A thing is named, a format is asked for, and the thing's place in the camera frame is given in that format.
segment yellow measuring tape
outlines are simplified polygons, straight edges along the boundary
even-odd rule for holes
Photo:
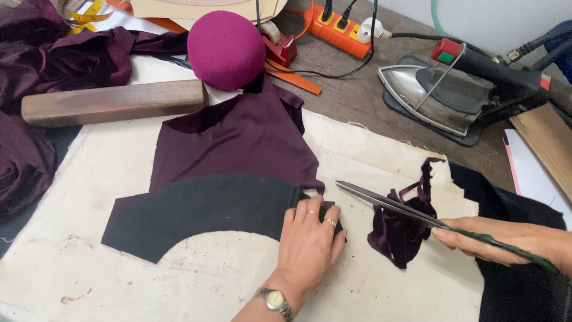
[[[100,14],[101,8],[104,6],[105,0],[95,0],[91,6],[85,11],[83,14],[78,14],[75,12],[71,13],[71,17],[73,18],[72,23],[78,25],[74,29],[70,30],[68,35],[78,34],[82,32],[84,29],[89,29],[91,31],[96,31],[96,28],[91,24],[91,22],[100,22],[103,20],[108,19],[111,17],[113,12],[107,14]]]

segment ring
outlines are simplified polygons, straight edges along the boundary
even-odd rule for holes
[[[332,221],[332,220],[329,219],[329,218],[326,218],[325,220],[328,221],[334,228],[336,227],[337,222],[334,222],[334,221]]]

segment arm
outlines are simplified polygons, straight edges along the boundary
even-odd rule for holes
[[[340,217],[340,208],[332,206],[324,222],[318,220],[322,197],[302,200],[296,209],[288,209],[278,248],[278,264],[262,286],[277,289],[298,314],[308,295],[335,266],[344,249],[348,231],[335,238],[333,231]],[[253,297],[232,319],[233,322],[284,322],[282,315],[270,310],[264,299]]]
[[[542,256],[558,267],[562,274],[572,278],[572,234],[568,231],[483,217],[442,219],[442,221],[454,228],[489,234],[498,241]],[[485,261],[494,261],[506,266],[528,263],[518,255],[452,231],[434,229],[433,235],[450,249],[459,248],[465,254]]]

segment scissor handle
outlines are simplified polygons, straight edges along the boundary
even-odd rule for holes
[[[525,250],[522,250],[516,246],[512,246],[509,244],[505,244],[503,242],[499,242],[498,240],[494,239],[491,235],[487,235],[487,234],[478,234],[478,233],[473,233],[471,231],[466,231],[466,230],[462,230],[462,229],[457,229],[457,228],[451,228],[450,231],[454,231],[456,233],[459,233],[461,235],[465,235],[469,238],[478,240],[480,242],[484,242],[486,244],[504,249],[504,250],[508,250],[509,252],[515,253],[518,256],[524,257],[525,259],[536,263],[538,265],[540,265],[542,268],[544,268],[545,270],[547,270],[550,273],[559,273],[560,270],[554,266],[554,264],[552,264],[549,260],[540,257],[538,255],[529,253]]]

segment scissors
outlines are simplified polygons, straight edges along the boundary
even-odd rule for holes
[[[544,269],[546,269],[547,271],[549,271],[551,273],[559,273],[558,268],[556,266],[554,266],[554,264],[552,264],[549,260],[542,258],[538,255],[531,254],[531,253],[529,253],[525,250],[522,250],[516,246],[512,246],[512,245],[500,242],[500,241],[494,239],[490,235],[478,234],[478,233],[473,233],[471,231],[466,231],[463,229],[453,228],[453,227],[445,224],[444,222],[442,222],[436,218],[433,218],[429,215],[422,213],[421,211],[415,210],[415,209],[413,209],[409,206],[406,206],[402,203],[399,203],[395,200],[389,199],[387,197],[384,197],[382,195],[379,195],[375,192],[369,191],[369,190],[364,189],[362,187],[356,186],[355,184],[351,184],[349,182],[337,180],[336,184],[340,188],[342,188],[343,190],[348,191],[349,193],[351,193],[351,194],[353,194],[353,195],[355,195],[355,196],[357,196],[357,197],[359,197],[365,201],[368,201],[374,205],[379,205],[384,209],[391,209],[393,211],[397,211],[400,214],[404,214],[408,217],[412,217],[414,219],[417,219],[418,221],[423,222],[429,228],[437,227],[437,228],[441,228],[441,229],[445,229],[445,230],[449,230],[449,231],[454,231],[456,233],[459,233],[461,235],[465,235],[469,238],[478,240],[480,242],[484,242],[486,244],[498,247],[500,249],[508,250],[511,253],[514,253],[518,256],[524,257],[525,259],[540,265],[541,267],[543,267]]]

